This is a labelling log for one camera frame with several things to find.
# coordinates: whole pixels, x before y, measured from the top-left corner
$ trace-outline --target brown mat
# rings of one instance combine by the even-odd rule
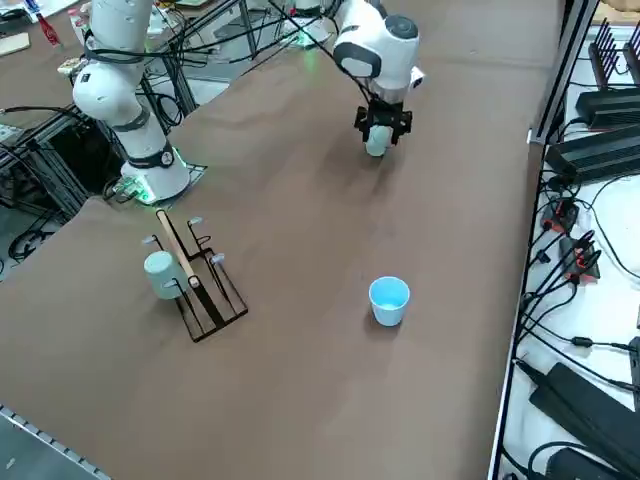
[[[173,219],[205,217],[249,315],[193,345],[144,278],[153,212],[92,200],[0,288],[0,401],[119,479],[483,477],[558,8],[389,8],[425,32],[430,82],[382,162],[318,52],[278,57],[172,135],[211,166]],[[384,274],[413,292],[397,330],[368,316]]]

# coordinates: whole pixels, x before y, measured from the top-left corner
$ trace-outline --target blue paper cup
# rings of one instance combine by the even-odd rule
[[[393,327],[402,321],[410,297],[409,285],[396,277],[380,277],[369,287],[373,315],[385,327]]]

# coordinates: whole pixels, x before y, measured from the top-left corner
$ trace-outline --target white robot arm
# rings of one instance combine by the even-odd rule
[[[297,10],[311,15],[320,0],[296,0]],[[189,185],[189,170],[176,157],[154,113],[138,102],[136,88],[144,73],[143,57],[94,53],[96,49],[143,53],[153,0],[93,0],[92,37],[85,43],[91,62],[78,74],[73,99],[88,116],[106,123],[122,143],[127,162],[123,177],[133,178],[152,204],[174,197]],[[356,127],[371,155],[380,156],[411,130],[411,112],[403,112],[406,93],[418,85],[412,75],[419,43],[415,24],[387,15],[379,0],[347,0],[334,46],[336,64],[363,79],[375,94],[358,110]]]
[[[153,0],[93,0],[91,32],[85,45],[91,50],[144,52]],[[135,179],[142,189],[138,199],[155,203],[174,197],[189,184],[189,170],[173,148],[152,111],[136,98],[144,73],[143,58],[105,55],[109,61],[92,61],[78,74],[73,100],[88,116],[106,123],[118,137],[128,159],[123,177]],[[129,63],[120,63],[126,58]]]
[[[333,47],[339,68],[362,79],[375,97],[359,108],[356,127],[367,152],[382,156],[401,135],[411,132],[412,113],[403,111],[407,93],[422,83],[415,67],[420,33],[401,15],[388,15],[379,0],[347,0],[341,7],[340,34]]]

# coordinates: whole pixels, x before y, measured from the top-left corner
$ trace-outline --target wooden dowel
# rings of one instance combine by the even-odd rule
[[[178,239],[176,238],[176,235],[173,233],[173,229],[171,228],[171,224],[169,223],[169,217],[167,216],[167,212],[165,212],[164,210],[158,210],[156,212],[156,216],[158,217],[158,220],[160,220],[160,223],[162,224],[162,228],[164,228],[164,232],[167,234],[169,243],[173,248],[173,253],[175,253],[176,257],[178,258],[178,262],[180,262],[180,265],[182,266],[182,269],[185,271],[185,273],[187,274],[187,277],[190,279],[189,284],[192,287],[197,287],[199,285],[197,280],[194,278],[193,280],[195,282],[191,281],[191,277],[195,277],[196,274],[193,271],[193,268],[191,267],[189,260],[187,260],[187,257],[182,251],[182,248],[180,248]]]

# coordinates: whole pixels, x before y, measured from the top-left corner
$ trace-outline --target metal peg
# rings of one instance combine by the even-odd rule
[[[224,253],[216,253],[209,261],[211,262],[211,265],[222,263],[224,261]]]

